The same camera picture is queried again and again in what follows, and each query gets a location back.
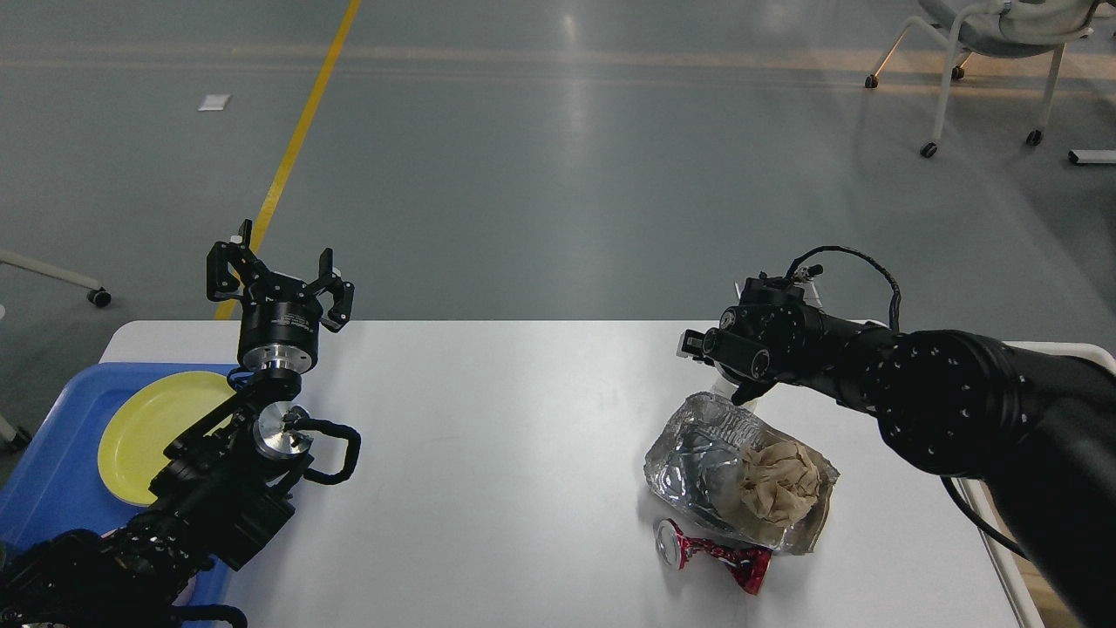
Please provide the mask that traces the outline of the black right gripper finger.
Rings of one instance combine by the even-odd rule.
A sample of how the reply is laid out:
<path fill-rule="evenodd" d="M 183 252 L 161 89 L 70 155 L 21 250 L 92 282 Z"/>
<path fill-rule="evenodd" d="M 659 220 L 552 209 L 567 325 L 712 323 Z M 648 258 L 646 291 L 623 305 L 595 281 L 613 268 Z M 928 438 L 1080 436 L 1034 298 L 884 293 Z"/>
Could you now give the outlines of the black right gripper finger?
<path fill-rule="evenodd" d="M 705 332 L 698 332 L 698 330 L 685 330 L 681 334 L 680 342 L 677 345 L 677 356 L 679 358 L 689 358 L 695 361 L 705 361 L 706 354 L 704 349 L 704 341 L 706 340 Z"/>

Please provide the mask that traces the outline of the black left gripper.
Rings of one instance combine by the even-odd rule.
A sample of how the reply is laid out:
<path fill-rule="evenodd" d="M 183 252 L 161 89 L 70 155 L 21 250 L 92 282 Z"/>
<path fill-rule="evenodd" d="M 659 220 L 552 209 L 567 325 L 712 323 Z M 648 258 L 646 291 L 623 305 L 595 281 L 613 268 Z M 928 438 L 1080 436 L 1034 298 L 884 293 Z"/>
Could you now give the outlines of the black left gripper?
<path fill-rule="evenodd" d="M 304 286 L 302 302 L 267 301 L 279 294 L 280 286 L 249 247 L 253 234 L 254 222 L 244 219 L 235 236 L 213 243 L 206 254 L 206 299 L 244 303 L 235 347 L 240 366 L 309 371 L 318 363 L 320 325 L 338 334 L 350 322 L 355 286 L 335 270 L 334 249 L 324 248 L 318 276 Z M 328 309 L 320 303 L 323 294 L 331 296 Z"/>

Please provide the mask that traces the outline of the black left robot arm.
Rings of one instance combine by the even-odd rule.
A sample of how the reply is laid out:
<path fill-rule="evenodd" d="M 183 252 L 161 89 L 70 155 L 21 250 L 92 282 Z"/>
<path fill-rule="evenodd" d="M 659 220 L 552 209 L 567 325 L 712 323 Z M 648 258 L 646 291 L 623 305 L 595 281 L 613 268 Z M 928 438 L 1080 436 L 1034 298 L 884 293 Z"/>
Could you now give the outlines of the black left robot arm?
<path fill-rule="evenodd" d="M 296 396 L 318 363 L 320 332 L 350 322 L 354 283 L 331 248 L 312 281 L 276 273 L 248 245 L 253 234 L 244 220 L 206 255 L 206 298 L 241 306 L 227 399 L 164 446 L 154 501 L 127 524 L 73 529 L 4 564 L 4 627 L 244 627 L 234 605 L 182 605 L 179 596 L 218 562 L 239 570 L 262 552 L 294 516 L 299 481 L 352 479 L 359 432 L 312 418 Z"/>

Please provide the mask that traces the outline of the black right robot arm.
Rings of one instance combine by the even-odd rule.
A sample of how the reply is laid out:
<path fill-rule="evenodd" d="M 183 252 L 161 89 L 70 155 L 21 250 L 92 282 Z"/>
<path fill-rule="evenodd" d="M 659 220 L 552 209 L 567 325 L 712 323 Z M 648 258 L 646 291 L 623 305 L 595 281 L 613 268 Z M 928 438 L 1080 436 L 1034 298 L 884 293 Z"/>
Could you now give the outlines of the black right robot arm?
<path fill-rule="evenodd" d="M 745 279 L 738 301 L 679 354 L 731 383 L 731 400 L 779 383 L 876 418 L 881 438 L 942 481 L 984 482 L 1012 541 L 1087 627 L 1112 627 L 1115 379 L 1078 355 L 1051 355 L 956 330 L 903 332 L 902 292 L 887 323 L 826 313 L 806 293 L 822 271 L 812 248 L 785 274 Z"/>

